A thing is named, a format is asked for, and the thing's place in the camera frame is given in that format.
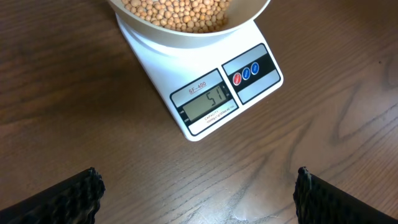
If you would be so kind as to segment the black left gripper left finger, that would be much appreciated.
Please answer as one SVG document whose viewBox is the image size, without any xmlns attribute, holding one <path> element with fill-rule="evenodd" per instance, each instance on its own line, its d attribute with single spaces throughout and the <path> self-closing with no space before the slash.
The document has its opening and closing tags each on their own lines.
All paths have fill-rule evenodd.
<svg viewBox="0 0 398 224">
<path fill-rule="evenodd" d="M 1 210 L 1 223 L 94 224 L 104 192 L 102 176 L 90 167 Z"/>
</svg>

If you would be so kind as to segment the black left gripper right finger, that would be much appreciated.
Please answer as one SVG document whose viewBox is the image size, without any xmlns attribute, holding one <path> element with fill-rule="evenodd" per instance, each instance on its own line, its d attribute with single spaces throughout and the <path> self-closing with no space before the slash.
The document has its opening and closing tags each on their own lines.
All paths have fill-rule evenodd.
<svg viewBox="0 0 398 224">
<path fill-rule="evenodd" d="M 298 170 L 293 198 L 299 224 L 397 224 L 395 218 L 311 174 L 306 167 Z"/>
</svg>

